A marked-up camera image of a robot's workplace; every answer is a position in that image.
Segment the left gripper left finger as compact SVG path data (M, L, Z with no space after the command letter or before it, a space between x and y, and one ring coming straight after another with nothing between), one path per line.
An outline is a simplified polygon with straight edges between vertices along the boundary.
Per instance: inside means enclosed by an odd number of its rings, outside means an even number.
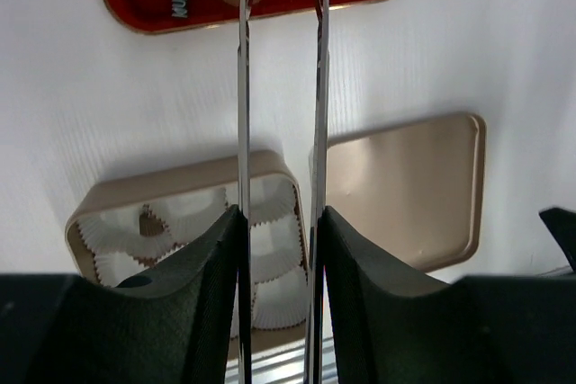
M232 207L114 288L76 274L3 275L2 382L223 382L245 233Z

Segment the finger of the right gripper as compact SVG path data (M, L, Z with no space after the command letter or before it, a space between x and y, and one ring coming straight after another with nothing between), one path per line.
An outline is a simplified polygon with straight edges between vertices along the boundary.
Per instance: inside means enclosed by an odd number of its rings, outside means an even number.
M552 207L541 210L539 218L562 249L571 271L575 272L575 212L560 207Z

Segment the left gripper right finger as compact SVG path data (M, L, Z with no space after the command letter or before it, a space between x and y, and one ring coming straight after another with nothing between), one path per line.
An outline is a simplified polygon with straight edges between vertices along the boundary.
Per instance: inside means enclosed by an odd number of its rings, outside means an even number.
M358 233L319 223L342 383L572 383L575 278L437 280Z

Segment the brown heart chocolate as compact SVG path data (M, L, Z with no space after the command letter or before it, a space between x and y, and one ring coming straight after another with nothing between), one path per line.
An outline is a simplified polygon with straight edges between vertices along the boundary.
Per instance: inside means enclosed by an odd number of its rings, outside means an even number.
M162 236L165 223L152 213L143 211L139 215L139 234L145 238Z

